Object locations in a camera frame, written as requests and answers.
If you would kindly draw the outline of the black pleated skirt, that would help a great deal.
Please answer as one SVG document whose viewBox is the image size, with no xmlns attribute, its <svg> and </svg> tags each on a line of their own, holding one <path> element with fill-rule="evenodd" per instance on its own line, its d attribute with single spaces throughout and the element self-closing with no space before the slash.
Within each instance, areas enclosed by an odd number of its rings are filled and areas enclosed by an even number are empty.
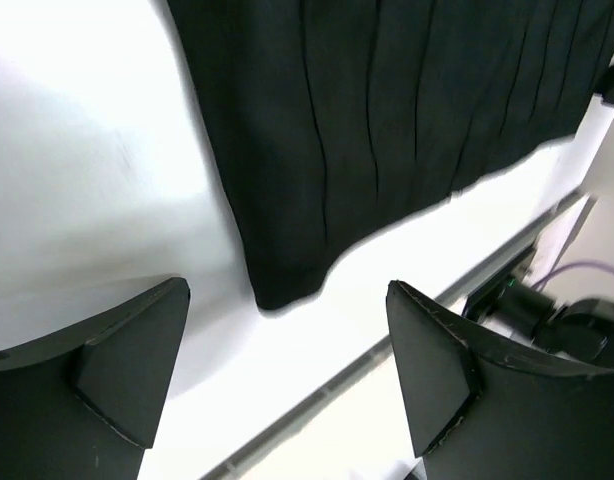
<svg viewBox="0 0 614 480">
<path fill-rule="evenodd" d="M 573 135 L 614 1 L 172 1 L 259 308 Z"/>
</svg>

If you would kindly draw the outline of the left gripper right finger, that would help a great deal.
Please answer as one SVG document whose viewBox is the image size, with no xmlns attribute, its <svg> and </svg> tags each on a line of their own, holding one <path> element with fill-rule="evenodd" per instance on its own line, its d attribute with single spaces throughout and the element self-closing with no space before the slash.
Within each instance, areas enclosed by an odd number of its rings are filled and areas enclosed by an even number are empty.
<svg viewBox="0 0 614 480">
<path fill-rule="evenodd" d="M 429 478 L 614 479 L 614 369 L 517 343 L 402 281 L 386 311 Z"/>
</svg>

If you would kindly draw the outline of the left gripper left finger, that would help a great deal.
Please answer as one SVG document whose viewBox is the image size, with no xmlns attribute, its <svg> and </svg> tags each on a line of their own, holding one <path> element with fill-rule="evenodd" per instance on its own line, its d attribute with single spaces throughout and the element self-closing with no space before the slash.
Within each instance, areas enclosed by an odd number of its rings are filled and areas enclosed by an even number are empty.
<svg viewBox="0 0 614 480">
<path fill-rule="evenodd" d="M 170 278 L 0 351 L 0 479 L 135 479 L 152 448 L 190 287 Z"/>
</svg>

